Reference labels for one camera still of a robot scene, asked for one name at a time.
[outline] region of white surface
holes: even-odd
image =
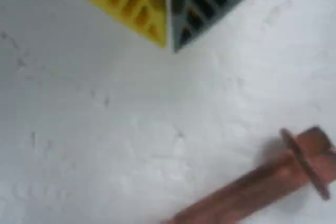
[[[0,33],[0,223],[158,223],[283,126],[336,139],[335,0],[246,0],[177,55],[86,0],[0,0]],[[244,223],[335,207],[304,188]]]

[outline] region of white background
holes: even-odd
[[[179,54],[86,0],[0,0],[0,223],[158,223],[281,127],[336,138],[335,38],[335,0],[245,0]],[[244,223],[335,207],[307,187]]]

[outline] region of rusty bolt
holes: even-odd
[[[324,200],[336,179],[336,151],[319,127],[298,136],[280,131],[287,149],[228,186],[179,212],[171,224],[237,223],[312,182]]]

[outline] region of dark speck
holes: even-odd
[[[1,32],[0,36],[1,36],[1,39],[3,39],[3,40],[8,38],[8,34],[5,33],[4,31]]]
[[[105,107],[107,108],[110,105],[110,103],[111,103],[110,98],[106,97],[105,100],[104,100]]]
[[[27,66],[27,64],[23,61],[23,59],[18,58],[18,59],[17,59],[17,66],[18,66],[19,68],[24,68],[25,66]]]

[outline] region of copper bolt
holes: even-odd
[[[236,223],[312,182],[324,200],[336,179],[336,151],[328,137],[313,127],[298,136],[280,131],[287,149],[228,186],[178,213],[171,224]]]

